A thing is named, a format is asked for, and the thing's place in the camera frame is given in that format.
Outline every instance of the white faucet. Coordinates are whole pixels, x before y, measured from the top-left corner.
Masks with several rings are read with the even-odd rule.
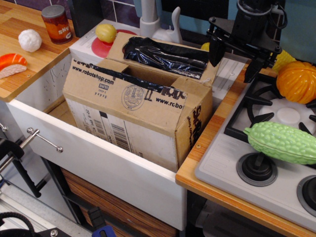
[[[174,9],[171,20],[174,30],[161,28],[160,18],[157,15],[156,0],[141,0],[142,17],[140,18],[140,35],[174,43],[182,43],[179,17],[180,7]]]

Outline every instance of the cardboard box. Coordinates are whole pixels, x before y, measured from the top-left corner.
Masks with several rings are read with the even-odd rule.
[[[217,67],[200,83],[125,60],[129,37],[119,33],[98,67],[73,60],[63,93],[78,128],[176,172],[211,117]]]

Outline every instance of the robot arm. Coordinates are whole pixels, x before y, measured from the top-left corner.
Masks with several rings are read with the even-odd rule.
[[[284,22],[280,27],[275,25],[271,17],[273,7],[277,5],[284,12]],[[283,29],[287,17],[276,0],[238,0],[237,8],[235,21],[216,17],[209,19],[209,61],[216,66],[227,47],[242,52],[252,59],[244,81],[249,83],[262,68],[273,67],[277,55],[282,52],[281,47],[266,34],[266,25],[270,22]]]

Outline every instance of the red plate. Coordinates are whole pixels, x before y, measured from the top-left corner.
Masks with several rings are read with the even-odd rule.
[[[131,35],[136,35],[134,32],[131,31],[127,31],[127,30],[117,30],[117,32],[124,32],[124,33],[128,33]],[[96,38],[93,43],[92,43],[92,52],[101,57],[101,58],[106,58],[108,56],[108,53],[112,47],[113,43],[106,43],[103,41],[100,41],[98,38]]]

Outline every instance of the black burner knob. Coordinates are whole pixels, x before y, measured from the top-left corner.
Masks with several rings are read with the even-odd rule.
[[[305,182],[302,192],[305,202],[316,210],[316,177]]]
[[[272,176],[272,164],[263,153],[251,154],[242,163],[242,171],[251,180],[265,181]]]

